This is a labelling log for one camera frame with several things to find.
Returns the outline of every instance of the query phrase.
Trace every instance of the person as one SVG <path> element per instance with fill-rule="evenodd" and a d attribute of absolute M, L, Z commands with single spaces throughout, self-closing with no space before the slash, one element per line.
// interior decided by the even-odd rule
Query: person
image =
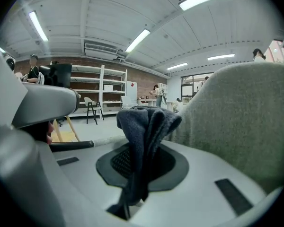
<path fill-rule="evenodd" d="M 253 62 L 263 62 L 266 60 L 266 56 L 261 52 L 260 49 L 255 49 L 252 53 L 254 55 Z"/>
<path fill-rule="evenodd" d="M 153 87 L 154 89 L 154 92 L 151 91 L 151 94 L 154 94 L 155 97 L 157 98 L 157 101 L 156 101 L 156 106 L 157 107 L 161 107 L 161 103 L 162 103 L 162 92 L 161 90 L 159 89 L 158 85 L 155 85 Z"/>
<path fill-rule="evenodd" d="M 15 62 L 12 58 L 8 58 L 6 60 L 6 63 L 8 64 L 9 68 L 14 71 L 15 70 Z"/>
<path fill-rule="evenodd" d="M 39 69 L 36 66 L 38 62 L 38 56 L 37 55 L 31 55 L 29 64 L 30 64 L 30 71 L 27 74 L 27 82 L 30 83 L 37 83 L 38 76 L 39 76 Z"/>
<path fill-rule="evenodd" d="M 204 83 L 207 81 L 207 79 L 209 79 L 209 77 L 205 77 L 203 83 L 202 83 L 202 86 L 204 85 Z"/>
<path fill-rule="evenodd" d="M 177 98 L 177 101 L 175 103 L 175 113 L 178 113 L 179 111 L 181 111 L 183 109 L 183 103 L 182 100 L 180 100 L 180 98 Z"/>

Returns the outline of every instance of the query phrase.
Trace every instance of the white refrigerator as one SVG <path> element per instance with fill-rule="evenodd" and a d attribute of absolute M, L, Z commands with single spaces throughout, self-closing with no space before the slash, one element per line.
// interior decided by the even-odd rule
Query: white refrigerator
<path fill-rule="evenodd" d="M 137 88 L 138 84 L 136 82 L 126 82 L 126 96 L 130 97 L 133 104 L 137 103 Z"/>

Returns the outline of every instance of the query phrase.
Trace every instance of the brick wall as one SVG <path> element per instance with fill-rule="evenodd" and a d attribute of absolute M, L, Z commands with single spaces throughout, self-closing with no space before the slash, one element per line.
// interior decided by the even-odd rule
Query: brick wall
<path fill-rule="evenodd" d="M 153 74 L 147 73 L 142 70 L 130 68 L 127 66 L 114 64 L 114 63 L 108 63 L 103 61 L 96 61 L 92 59 L 86 59 L 86 58 L 75 58 L 75 57 L 53 57 L 53 58 L 44 58 L 39 59 L 37 66 L 40 65 L 49 65 L 51 61 L 58 61 L 60 64 L 62 63 L 70 63 L 73 65 L 82 65 L 82 66 L 94 66 L 94 67 L 101 67 L 102 64 L 105 65 L 105 68 L 113 69 L 113 70 L 121 70 L 124 71 L 127 69 L 127 80 L 133 81 L 138 84 L 138 91 L 137 96 L 149 96 L 150 99 L 155 99 L 154 96 L 149 94 L 149 91 L 153 90 L 153 86 L 157 83 L 164 83 L 167 84 L 167 80 L 158 76 L 155 76 Z M 23 75 L 27 74 L 29 72 L 30 66 L 29 61 L 20 61 L 16 62 L 15 65 L 15 73 L 21 72 Z M 92 73 L 75 73 L 73 72 L 71 74 L 73 77 L 92 77 L 92 78 L 98 78 L 98 74 L 92 74 Z M 96 84 L 94 83 L 84 83 L 89 85 L 79 85 L 81 83 L 71 83 L 71 88 L 73 89 L 81 89 L 81 86 L 84 86 L 85 89 L 94 89 L 92 87 L 95 87 Z"/>

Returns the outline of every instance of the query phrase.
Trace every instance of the black strip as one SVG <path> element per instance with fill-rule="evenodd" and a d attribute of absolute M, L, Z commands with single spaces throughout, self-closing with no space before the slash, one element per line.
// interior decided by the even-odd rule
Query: black strip
<path fill-rule="evenodd" d="M 89 141 L 79 141 L 79 142 L 55 142 L 49 145 L 52 152 L 67 151 L 67 150 L 77 150 L 86 149 L 94 147 L 94 142 Z"/>
<path fill-rule="evenodd" d="M 221 179 L 214 183 L 220 189 L 227 202 L 231 205 L 232 209 L 238 216 L 253 207 L 229 179 Z"/>
<path fill-rule="evenodd" d="M 79 161 L 79 159 L 76 157 L 70 157 L 70 158 L 66 158 L 62 160 L 57 160 L 57 163 L 58 165 L 63 166 L 63 165 L 67 165 L 67 164 L 70 164 L 76 161 Z"/>

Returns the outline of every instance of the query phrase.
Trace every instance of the black mesh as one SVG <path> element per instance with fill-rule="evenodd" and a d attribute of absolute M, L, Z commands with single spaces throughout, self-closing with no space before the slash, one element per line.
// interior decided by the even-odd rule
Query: black mesh
<path fill-rule="evenodd" d="M 113 157 L 110 161 L 110 165 L 119 174 L 121 174 L 123 177 L 128 179 L 132 173 L 129 148 L 127 148 L 126 150 L 120 152 L 118 155 Z"/>
<path fill-rule="evenodd" d="M 175 162 L 175 158 L 170 153 L 161 148 L 158 148 L 150 172 L 152 174 L 151 181 L 171 171 L 175 166 Z M 113 169 L 115 169 L 119 174 L 128 179 L 129 176 L 133 173 L 129 148 L 114 156 L 111 159 L 110 164 Z"/>

